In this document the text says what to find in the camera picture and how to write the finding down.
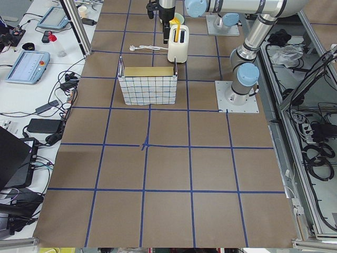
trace wire basket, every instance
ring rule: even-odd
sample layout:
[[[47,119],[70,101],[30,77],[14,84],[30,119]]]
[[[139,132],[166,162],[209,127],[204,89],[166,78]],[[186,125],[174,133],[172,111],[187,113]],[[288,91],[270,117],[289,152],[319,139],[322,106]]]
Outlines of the wire basket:
[[[118,81],[127,105],[174,104],[177,64],[173,67],[125,67],[118,64]]]

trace plastic bottle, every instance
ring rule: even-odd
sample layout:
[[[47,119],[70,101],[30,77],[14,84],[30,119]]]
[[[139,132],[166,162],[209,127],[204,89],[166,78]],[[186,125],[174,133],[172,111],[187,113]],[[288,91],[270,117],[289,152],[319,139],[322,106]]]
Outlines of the plastic bottle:
[[[49,32],[49,41],[53,44],[56,54],[58,57],[65,57],[67,53],[64,51],[64,48],[62,47],[62,44],[57,40],[57,37]]]

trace yellow object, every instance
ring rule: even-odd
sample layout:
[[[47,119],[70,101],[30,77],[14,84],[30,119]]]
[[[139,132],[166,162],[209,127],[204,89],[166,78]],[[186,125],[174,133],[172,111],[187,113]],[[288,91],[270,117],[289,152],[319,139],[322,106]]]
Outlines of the yellow object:
[[[75,248],[40,248],[39,253],[75,253]]]
[[[184,19],[184,17],[183,17],[183,15],[181,15],[180,13],[174,13],[174,17],[179,21],[179,23],[181,24],[181,25],[183,25],[184,24],[184,22],[185,22],[185,19]],[[174,21],[174,19],[172,19],[171,21],[170,21],[170,24],[171,25],[176,25],[177,23]]]
[[[125,67],[125,77],[172,76],[172,67]]]
[[[174,42],[178,42],[178,39],[179,39],[179,31],[180,31],[180,21],[176,18],[176,17],[174,17],[174,22],[177,24],[177,30],[176,30],[176,32],[175,32],[175,36],[174,36]]]

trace robotic arm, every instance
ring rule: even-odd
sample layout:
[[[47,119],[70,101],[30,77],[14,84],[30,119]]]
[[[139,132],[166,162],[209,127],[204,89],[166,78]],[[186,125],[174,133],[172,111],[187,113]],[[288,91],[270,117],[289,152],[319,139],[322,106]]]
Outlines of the robotic arm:
[[[164,44],[169,41],[170,35],[170,20],[174,18],[176,0],[155,0],[146,6],[147,14],[150,19],[153,19],[154,11],[159,11],[159,18],[163,21]]]
[[[205,12],[237,12],[259,14],[243,45],[231,54],[231,66],[235,80],[227,98],[233,104],[241,105],[250,92],[259,74],[254,62],[257,52],[269,31],[279,17],[288,17],[299,12],[309,0],[185,0],[186,10],[191,17],[199,17]],[[164,41],[170,29],[169,21],[174,17],[176,0],[156,0],[159,16],[163,20]]]

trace screen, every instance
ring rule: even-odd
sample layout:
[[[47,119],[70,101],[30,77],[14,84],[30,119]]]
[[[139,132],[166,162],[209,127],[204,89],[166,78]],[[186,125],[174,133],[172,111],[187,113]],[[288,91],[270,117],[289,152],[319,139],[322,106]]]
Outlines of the screen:
[[[9,79],[20,81],[31,80],[43,56],[43,53],[25,52],[18,63],[14,66],[14,70],[12,71]]]
[[[52,11],[42,20],[44,26],[58,26],[65,18],[65,12],[62,8],[53,8]]]
[[[0,127],[0,190],[23,165],[31,147]]]

